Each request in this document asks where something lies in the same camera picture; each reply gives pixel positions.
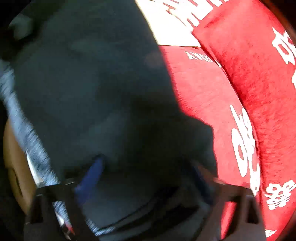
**black fabric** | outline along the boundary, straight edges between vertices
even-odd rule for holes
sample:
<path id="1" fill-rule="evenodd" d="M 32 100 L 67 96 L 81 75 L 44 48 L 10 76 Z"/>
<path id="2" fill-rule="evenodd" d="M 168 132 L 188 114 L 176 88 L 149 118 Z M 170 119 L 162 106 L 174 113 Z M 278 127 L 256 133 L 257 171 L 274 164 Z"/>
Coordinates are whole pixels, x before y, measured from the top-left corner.
<path id="1" fill-rule="evenodd" d="M 107 170 L 165 180 L 185 157 L 216 174 L 212 129 L 179 110 L 134 1 L 68 1 L 13 65 L 21 107 L 60 180 L 99 153 Z"/>
<path id="2" fill-rule="evenodd" d="M 17 16 L 31 0 L 2 0 L 0 3 L 0 32 L 6 29 L 15 16 Z"/>

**red pillow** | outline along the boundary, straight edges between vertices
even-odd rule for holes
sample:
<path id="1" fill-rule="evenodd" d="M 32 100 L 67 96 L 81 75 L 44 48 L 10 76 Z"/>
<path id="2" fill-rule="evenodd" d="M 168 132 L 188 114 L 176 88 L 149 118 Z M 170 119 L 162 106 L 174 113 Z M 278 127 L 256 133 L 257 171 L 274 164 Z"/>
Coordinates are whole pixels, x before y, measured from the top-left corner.
<path id="1" fill-rule="evenodd" d="M 190 4 L 193 12 L 198 6 Z M 296 48 L 258 0 L 207 4 L 211 12 L 203 7 L 192 33 L 222 65 L 254 124 L 266 235 L 275 240 L 296 207 Z"/>
<path id="2" fill-rule="evenodd" d="M 260 168 L 252 125 L 227 76 L 201 48 L 160 46 L 160 50 L 182 111 L 213 128 L 218 177 L 251 187 L 259 199 Z M 230 218 L 228 209 L 222 233 Z"/>

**red fabric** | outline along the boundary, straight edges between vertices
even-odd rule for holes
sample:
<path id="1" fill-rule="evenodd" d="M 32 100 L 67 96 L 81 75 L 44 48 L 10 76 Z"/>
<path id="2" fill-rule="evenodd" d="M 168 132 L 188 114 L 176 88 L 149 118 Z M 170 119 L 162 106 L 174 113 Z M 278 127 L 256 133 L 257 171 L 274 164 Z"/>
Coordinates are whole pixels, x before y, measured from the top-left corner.
<path id="1" fill-rule="evenodd" d="M 266 229 L 276 230 L 269 240 L 275 240 L 296 207 L 296 49 L 276 17 L 257 0 L 213 6 L 194 26 L 193 35 L 223 66 L 254 124 L 262 210 Z"/>
<path id="2" fill-rule="evenodd" d="M 213 127 L 219 178 L 226 183 L 250 187 L 252 167 L 245 159 L 247 165 L 242 169 L 246 174 L 241 176 L 232 144 L 233 129 L 239 133 L 242 127 L 238 128 L 231 105 L 238 116 L 242 115 L 243 107 L 225 73 L 201 48 L 160 46 L 160 49 L 182 111 Z M 255 170 L 259 163 L 255 153 L 251 163 Z M 233 205 L 230 206 L 229 212 L 225 212 L 222 217 L 222 233 L 227 230 L 233 208 Z"/>

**red cushion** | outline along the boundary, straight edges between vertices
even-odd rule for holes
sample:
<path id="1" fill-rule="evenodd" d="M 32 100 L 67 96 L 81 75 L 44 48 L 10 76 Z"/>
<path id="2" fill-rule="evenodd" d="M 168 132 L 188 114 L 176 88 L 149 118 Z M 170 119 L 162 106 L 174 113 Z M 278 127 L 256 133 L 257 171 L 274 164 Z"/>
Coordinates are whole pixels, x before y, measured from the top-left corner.
<path id="1" fill-rule="evenodd" d="M 213 6 L 193 28 L 201 46 L 226 71 L 254 124 L 262 210 L 267 236 L 275 240 L 296 207 L 296 49 L 258 0 L 229 0 Z"/>
<path id="2" fill-rule="evenodd" d="M 260 168 L 252 126 L 227 76 L 201 48 L 160 49 L 182 111 L 213 127 L 219 178 L 247 187 L 251 182 L 259 199 Z M 233 206 L 224 213 L 222 233 L 227 229 L 231 209 Z"/>

